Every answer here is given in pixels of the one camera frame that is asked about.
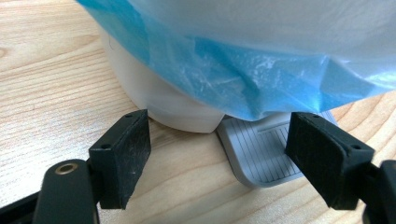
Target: plastic bag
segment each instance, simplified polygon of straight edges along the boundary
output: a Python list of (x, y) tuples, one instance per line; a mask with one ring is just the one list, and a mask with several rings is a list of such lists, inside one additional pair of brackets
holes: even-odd
[(396, 89), (396, 2), (78, 0), (191, 98), (239, 119)]

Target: black clamp jaw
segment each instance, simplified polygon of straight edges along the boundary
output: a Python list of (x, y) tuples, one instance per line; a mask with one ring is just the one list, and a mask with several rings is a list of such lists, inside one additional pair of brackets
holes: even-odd
[(372, 148), (309, 113), (291, 114), (286, 154), (329, 207), (354, 210), (362, 199), (364, 223), (396, 223), (396, 161), (377, 168)]
[(147, 110), (120, 118), (89, 149), (87, 161), (62, 161), (41, 191), (0, 210), (0, 223), (99, 223), (96, 204), (125, 209), (151, 151)]

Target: white plastic container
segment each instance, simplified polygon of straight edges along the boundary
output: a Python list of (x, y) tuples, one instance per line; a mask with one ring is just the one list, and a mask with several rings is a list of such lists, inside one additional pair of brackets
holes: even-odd
[(224, 114), (200, 104), (163, 81), (99, 28), (105, 52), (117, 79), (139, 109), (171, 128), (194, 133), (211, 133)]

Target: table surface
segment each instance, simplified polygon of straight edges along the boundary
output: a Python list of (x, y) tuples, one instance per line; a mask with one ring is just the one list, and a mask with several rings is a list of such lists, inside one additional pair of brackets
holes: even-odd
[[(339, 126), (396, 159), (396, 92), (334, 109)], [(0, 207), (39, 190), (58, 161), (87, 149), (136, 110), (113, 75), (93, 19), (76, 2), (0, 3)], [(152, 153), (126, 211), (103, 223), (359, 223), (329, 209), (303, 177), (250, 189), (234, 177), (215, 133), (149, 122)]]

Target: wood grain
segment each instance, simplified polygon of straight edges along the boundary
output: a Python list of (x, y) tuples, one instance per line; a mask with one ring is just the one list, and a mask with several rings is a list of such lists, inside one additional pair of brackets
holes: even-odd
[[(114, 77), (92, 18), (74, 1), (0, 2), (0, 207), (39, 190), (58, 161), (87, 149), (137, 108)], [(341, 128), (396, 159), (396, 92), (332, 112)], [(152, 154), (125, 211), (102, 223), (360, 223), (334, 211), (305, 178), (250, 189), (233, 176), (214, 133), (150, 121)]]

